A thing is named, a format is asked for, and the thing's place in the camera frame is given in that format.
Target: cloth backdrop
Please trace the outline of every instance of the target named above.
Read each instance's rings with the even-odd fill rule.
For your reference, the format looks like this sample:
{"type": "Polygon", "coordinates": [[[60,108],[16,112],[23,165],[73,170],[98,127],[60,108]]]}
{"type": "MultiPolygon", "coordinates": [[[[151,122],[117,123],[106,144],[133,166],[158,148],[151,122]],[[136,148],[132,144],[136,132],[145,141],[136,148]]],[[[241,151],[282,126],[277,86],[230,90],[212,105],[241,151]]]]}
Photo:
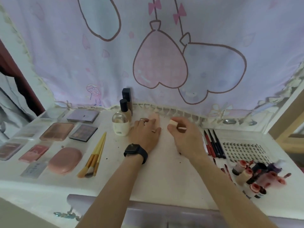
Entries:
{"type": "Polygon", "coordinates": [[[0,0],[58,102],[210,115],[281,91],[304,60],[304,0],[0,0]]]}

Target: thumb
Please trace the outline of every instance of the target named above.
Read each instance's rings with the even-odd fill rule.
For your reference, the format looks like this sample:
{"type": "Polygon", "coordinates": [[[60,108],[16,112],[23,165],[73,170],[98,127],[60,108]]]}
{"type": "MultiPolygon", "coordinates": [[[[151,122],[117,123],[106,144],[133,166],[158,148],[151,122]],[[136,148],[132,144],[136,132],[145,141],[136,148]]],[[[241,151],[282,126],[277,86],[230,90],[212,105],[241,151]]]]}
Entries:
{"type": "Polygon", "coordinates": [[[179,131],[177,130],[176,126],[169,124],[167,129],[174,138],[179,135],[179,131]]]}

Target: smartwatch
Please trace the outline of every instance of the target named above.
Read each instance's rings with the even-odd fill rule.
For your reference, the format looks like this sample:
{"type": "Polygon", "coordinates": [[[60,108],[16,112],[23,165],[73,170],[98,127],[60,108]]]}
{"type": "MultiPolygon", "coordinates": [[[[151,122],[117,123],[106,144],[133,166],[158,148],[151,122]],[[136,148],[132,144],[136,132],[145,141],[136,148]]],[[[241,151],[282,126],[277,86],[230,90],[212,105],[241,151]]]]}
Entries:
{"type": "Polygon", "coordinates": [[[140,154],[143,157],[142,164],[144,164],[148,158],[148,153],[138,144],[128,145],[128,147],[125,149],[124,156],[127,154],[140,154]]]}

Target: black bottle cap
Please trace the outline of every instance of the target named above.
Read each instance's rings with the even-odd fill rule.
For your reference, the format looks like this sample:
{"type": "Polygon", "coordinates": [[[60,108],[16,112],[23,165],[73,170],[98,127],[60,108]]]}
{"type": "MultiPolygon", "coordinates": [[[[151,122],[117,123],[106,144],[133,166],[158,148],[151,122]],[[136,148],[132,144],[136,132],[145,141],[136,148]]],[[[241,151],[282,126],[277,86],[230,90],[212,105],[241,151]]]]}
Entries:
{"type": "Polygon", "coordinates": [[[119,101],[120,103],[120,109],[122,112],[127,112],[128,111],[128,105],[127,105],[127,100],[126,99],[121,99],[119,101]]]}
{"type": "Polygon", "coordinates": [[[123,88],[123,91],[122,91],[122,94],[123,94],[123,99],[126,99],[127,101],[131,101],[131,89],[130,88],[123,88]]]}

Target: balloon string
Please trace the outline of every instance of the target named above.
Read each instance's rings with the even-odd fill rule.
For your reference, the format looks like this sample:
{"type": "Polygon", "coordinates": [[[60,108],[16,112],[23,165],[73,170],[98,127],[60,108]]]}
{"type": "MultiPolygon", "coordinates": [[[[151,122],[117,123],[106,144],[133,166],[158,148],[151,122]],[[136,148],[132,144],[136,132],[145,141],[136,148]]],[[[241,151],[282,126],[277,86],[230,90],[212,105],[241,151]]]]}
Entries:
{"type": "MultiPolygon", "coordinates": [[[[177,11],[177,13],[178,13],[177,1],[174,0],[174,2],[175,2],[176,11],[177,11]]],[[[181,20],[180,20],[180,18],[181,18],[181,17],[179,16],[178,19],[179,19],[179,25],[181,26],[181,35],[184,36],[183,27],[182,27],[182,25],[181,25],[181,20]]]]}
{"type": "Polygon", "coordinates": [[[154,13],[155,13],[155,19],[158,20],[157,18],[157,11],[156,11],[156,7],[154,6],[154,13]]]}

